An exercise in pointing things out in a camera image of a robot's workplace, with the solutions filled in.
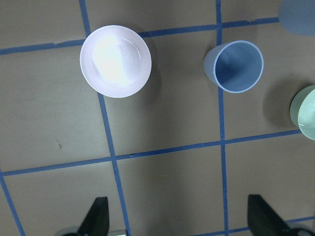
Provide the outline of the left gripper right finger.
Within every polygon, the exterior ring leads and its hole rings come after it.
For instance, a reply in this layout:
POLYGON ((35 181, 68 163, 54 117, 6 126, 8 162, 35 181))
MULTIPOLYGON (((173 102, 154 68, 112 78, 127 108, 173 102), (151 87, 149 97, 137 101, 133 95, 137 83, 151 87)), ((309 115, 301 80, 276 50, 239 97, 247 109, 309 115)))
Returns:
POLYGON ((288 225, 258 194, 248 195, 247 224, 253 236, 288 234, 288 225))

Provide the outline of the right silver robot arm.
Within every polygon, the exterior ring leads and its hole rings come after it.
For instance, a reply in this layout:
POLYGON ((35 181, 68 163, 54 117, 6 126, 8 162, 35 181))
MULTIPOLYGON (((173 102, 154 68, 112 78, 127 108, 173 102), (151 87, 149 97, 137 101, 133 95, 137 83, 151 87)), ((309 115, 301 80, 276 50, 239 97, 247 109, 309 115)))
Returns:
POLYGON ((279 7, 279 22, 290 33, 315 35, 315 1, 283 0, 279 7))

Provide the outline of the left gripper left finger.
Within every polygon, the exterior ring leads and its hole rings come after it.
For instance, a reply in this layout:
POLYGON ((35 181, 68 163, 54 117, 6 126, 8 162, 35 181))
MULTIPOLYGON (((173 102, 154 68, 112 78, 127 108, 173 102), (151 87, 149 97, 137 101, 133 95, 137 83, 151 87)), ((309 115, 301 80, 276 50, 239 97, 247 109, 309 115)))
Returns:
POLYGON ((107 197, 97 197, 84 218, 76 236, 106 236, 109 233, 107 197))

